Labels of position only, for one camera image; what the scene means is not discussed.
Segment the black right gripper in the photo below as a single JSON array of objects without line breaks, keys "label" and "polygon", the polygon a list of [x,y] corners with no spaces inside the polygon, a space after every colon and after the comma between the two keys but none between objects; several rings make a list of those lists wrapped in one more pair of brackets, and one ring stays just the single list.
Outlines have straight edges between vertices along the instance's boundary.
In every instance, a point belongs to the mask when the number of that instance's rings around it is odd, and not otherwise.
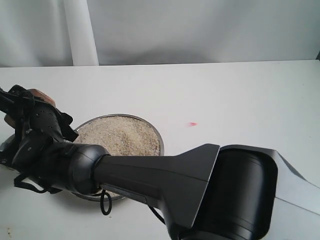
[{"label": "black right gripper", "polygon": [[28,89],[14,85],[0,90],[0,111],[15,122],[17,150],[73,149],[79,136],[71,128],[73,118],[53,107]]}]

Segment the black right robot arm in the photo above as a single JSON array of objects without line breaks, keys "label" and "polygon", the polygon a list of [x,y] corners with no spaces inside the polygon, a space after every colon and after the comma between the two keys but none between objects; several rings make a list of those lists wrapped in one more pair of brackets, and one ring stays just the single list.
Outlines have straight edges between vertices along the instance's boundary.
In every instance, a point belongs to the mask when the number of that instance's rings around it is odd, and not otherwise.
[{"label": "black right robot arm", "polygon": [[204,144],[176,156],[111,156],[75,143],[73,118],[20,85],[0,93],[14,122],[0,162],[39,194],[110,192],[147,205],[173,240],[317,240],[320,189],[276,150]]}]

